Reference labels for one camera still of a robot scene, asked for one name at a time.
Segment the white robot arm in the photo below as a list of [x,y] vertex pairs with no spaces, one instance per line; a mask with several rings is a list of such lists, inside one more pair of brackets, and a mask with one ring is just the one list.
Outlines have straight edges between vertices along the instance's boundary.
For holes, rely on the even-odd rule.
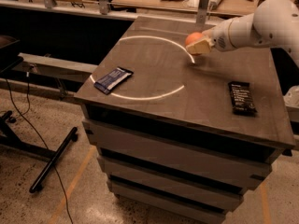
[[265,0],[249,15],[223,21],[197,37],[192,33],[185,40],[191,55],[244,47],[281,48],[299,66],[298,7],[290,0]]

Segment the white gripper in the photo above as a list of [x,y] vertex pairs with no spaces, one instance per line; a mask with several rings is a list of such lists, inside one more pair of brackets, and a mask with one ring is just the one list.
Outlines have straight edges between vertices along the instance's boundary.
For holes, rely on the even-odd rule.
[[209,38],[201,38],[189,42],[186,50],[191,55],[207,54],[212,47],[219,51],[230,51],[244,47],[247,38],[247,25],[240,19],[230,19],[205,30],[203,34]]

